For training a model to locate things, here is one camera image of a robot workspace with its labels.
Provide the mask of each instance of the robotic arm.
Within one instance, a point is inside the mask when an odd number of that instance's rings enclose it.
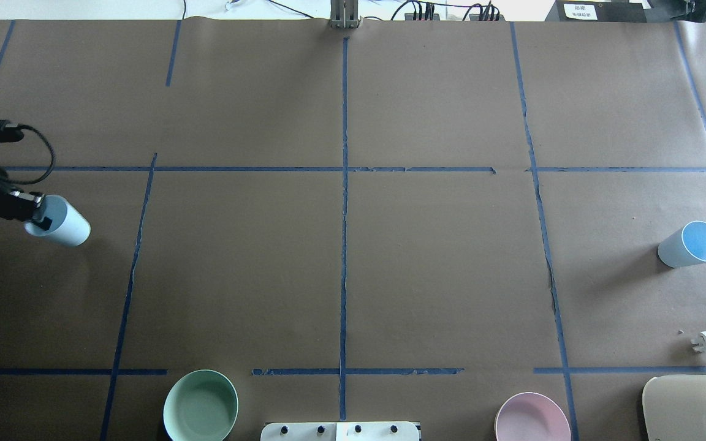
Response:
[[[26,192],[18,187],[42,182],[48,178],[56,163],[53,148],[37,129],[0,119],[0,143],[22,140],[23,131],[34,132],[45,143],[51,154],[51,162],[45,173],[32,181],[11,179],[6,170],[0,167],[0,217],[25,222],[26,230],[31,235],[46,237],[67,246],[78,246],[89,236],[90,226],[86,219],[61,196]]]

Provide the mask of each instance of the light blue cup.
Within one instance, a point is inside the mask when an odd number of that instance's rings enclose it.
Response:
[[[184,375],[168,393],[162,419],[173,441],[222,441],[238,416],[238,395],[223,374],[204,369]]]
[[[706,263],[706,222],[695,220],[658,245],[658,257],[672,268]]]

